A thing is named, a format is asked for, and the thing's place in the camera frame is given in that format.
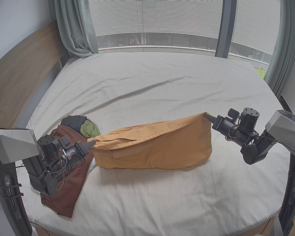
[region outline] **gray curtain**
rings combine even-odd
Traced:
[[[280,29],[273,56],[264,80],[280,98],[295,61],[295,4],[281,0]]]
[[[54,5],[60,37],[69,55],[98,53],[88,0],[54,0]]]

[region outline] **bed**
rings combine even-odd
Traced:
[[[85,115],[101,133],[229,108],[259,111],[261,133],[282,106],[246,62],[184,53],[103,53],[70,58],[27,128],[37,139],[68,115]],[[212,155],[180,170],[95,167],[72,218],[41,204],[25,168],[17,172],[31,221],[59,235],[237,235],[263,232],[283,201],[289,153],[275,145],[247,165],[240,147],[212,130]]]

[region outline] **bed frame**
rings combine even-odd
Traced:
[[[67,60],[56,20],[0,59],[0,127],[12,128],[26,101],[60,59]]]

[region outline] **wooden bed base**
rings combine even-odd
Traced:
[[[0,127],[12,128],[24,104],[60,58],[66,55],[57,22],[22,40],[0,59]]]

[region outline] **horizontal slats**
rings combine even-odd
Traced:
[[[192,47],[174,47],[174,46],[130,46],[130,47],[112,47],[101,48],[99,53],[118,53],[118,52],[171,52],[171,53],[190,53],[215,56],[215,51],[208,49]]]
[[[97,36],[166,32],[218,38],[222,0],[89,0]]]
[[[238,0],[232,42],[272,55],[279,25],[278,0]]]
[[[234,60],[239,60],[239,61],[246,61],[249,62],[252,66],[257,67],[257,68],[262,68],[264,70],[267,70],[269,67],[269,64],[257,61],[248,57],[243,57],[235,54],[228,54],[228,59],[234,59]]]

